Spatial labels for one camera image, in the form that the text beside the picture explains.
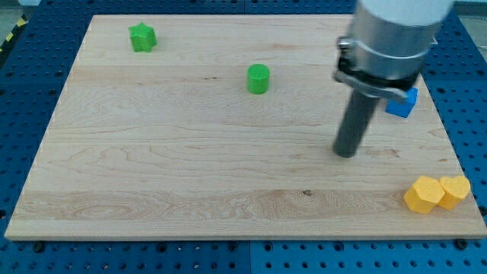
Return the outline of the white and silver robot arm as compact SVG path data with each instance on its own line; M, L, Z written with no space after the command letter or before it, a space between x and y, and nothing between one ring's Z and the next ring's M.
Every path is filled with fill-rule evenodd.
M404 102L452 0L357 0L337 40L334 78L366 97Z

